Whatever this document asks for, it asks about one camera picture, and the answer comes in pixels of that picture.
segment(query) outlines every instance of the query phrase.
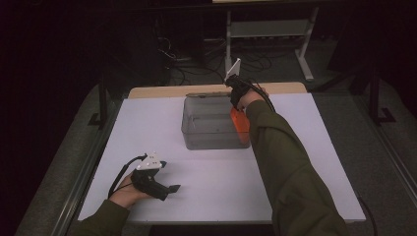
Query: orange object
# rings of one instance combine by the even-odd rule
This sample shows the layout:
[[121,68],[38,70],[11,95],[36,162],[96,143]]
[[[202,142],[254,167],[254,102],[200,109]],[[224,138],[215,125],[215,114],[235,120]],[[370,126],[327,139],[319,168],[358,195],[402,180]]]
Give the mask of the orange object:
[[236,128],[236,132],[239,136],[242,144],[249,142],[249,120],[246,117],[245,112],[238,111],[234,107],[230,110],[230,118]]

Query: gray container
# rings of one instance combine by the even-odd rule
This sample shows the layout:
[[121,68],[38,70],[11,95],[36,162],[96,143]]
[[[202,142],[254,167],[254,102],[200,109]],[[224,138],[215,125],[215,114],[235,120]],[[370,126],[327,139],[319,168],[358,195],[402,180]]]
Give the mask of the gray container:
[[238,133],[230,117],[230,97],[189,96],[181,131],[188,149],[248,148],[249,133]]

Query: sleeve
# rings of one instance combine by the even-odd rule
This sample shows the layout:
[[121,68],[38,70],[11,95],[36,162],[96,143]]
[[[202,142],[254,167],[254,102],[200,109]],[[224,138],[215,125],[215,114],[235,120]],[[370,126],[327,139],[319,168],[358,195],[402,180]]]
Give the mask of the sleeve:
[[286,122],[261,100],[246,110],[276,235],[348,235],[327,186]]
[[126,208],[105,200],[94,215],[83,220],[74,235],[121,235],[128,216]]

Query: hand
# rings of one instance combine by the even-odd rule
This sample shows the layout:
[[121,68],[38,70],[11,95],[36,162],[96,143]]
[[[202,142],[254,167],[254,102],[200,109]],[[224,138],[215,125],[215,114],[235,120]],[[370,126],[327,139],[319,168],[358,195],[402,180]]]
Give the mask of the hand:
[[139,200],[151,198],[151,196],[137,190],[133,186],[131,176],[132,176],[132,173],[127,175],[123,179],[122,183],[120,183],[118,188],[123,187],[123,186],[126,186],[126,187],[123,187],[117,190],[116,192],[114,192],[113,195],[111,195],[111,197],[108,200],[110,200],[111,202],[121,207],[129,208],[133,206]]
[[237,104],[237,109],[238,110],[243,110],[246,107],[249,106],[249,104],[251,104],[253,101],[256,100],[264,100],[264,98],[259,95],[257,92],[255,92],[253,89],[249,89],[248,92],[246,92],[245,95],[243,95],[240,100],[239,103]]

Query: white tabletop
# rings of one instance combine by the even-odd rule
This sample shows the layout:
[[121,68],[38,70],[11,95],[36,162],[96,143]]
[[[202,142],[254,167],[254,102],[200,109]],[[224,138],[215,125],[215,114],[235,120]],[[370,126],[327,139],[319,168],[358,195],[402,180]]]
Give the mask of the white tabletop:
[[[294,129],[346,221],[365,220],[328,132],[309,93],[271,94],[277,113]],[[155,176],[181,185],[163,202],[137,203],[130,221],[142,223],[266,223],[271,208],[252,148],[188,150],[181,132],[185,97],[124,100],[95,172],[79,220],[94,214],[124,164],[156,152],[167,161]],[[127,173],[136,167],[135,162]]]

